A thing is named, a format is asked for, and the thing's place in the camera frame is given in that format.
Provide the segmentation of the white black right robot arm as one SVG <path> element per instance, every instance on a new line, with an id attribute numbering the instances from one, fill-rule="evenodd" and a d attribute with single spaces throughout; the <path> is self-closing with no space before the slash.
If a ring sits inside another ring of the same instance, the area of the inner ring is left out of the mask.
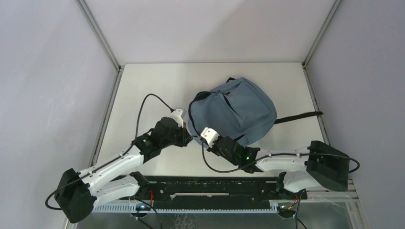
<path id="1" fill-rule="evenodd" d="M 276 192 L 281 198 L 312 187 L 345 192 L 348 189 L 350 162 L 347 154 L 318 140 L 295 150 L 265 150 L 242 146 L 230 137 L 202 136 L 207 151 L 226 159 L 246 173 L 280 171 Z"/>

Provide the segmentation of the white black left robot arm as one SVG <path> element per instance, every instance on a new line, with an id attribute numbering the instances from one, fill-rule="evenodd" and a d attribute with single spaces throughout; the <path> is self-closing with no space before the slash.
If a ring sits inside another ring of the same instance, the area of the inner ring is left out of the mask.
<path id="1" fill-rule="evenodd" d="M 52 196 L 70 223 L 82 221 L 98 206 L 119 198 L 143 199 L 149 186 L 141 173 L 118 176 L 159 156 L 169 146 L 186 147 L 191 140 L 183 118 L 171 113 L 108 161 L 78 172 L 73 168 L 65 171 Z"/>

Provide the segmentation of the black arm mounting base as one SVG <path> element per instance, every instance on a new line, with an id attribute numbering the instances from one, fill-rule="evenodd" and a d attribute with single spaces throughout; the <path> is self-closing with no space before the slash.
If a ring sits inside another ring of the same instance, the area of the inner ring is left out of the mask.
<path id="1" fill-rule="evenodd" d="M 135 197 L 154 207 L 192 209 L 242 209 L 264 207 L 266 202 L 307 199 L 304 191 L 290 193 L 277 190 L 274 177 L 174 177 L 146 176 L 149 182 Z"/>

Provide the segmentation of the blue student backpack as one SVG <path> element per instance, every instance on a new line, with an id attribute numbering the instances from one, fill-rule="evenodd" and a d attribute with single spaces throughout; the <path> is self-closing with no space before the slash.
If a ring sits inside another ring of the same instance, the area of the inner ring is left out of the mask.
<path id="1" fill-rule="evenodd" d="M 278 118 L 273 101 L 258 85 L 244 77 L 230 77 L 225 83 L 196 94 L 188 106 L 187 126 L 198 143 L 200 134 L 208 127 L 248 146 L 262 139 L 276 124 L 322 114 L 313 111 Z"/>

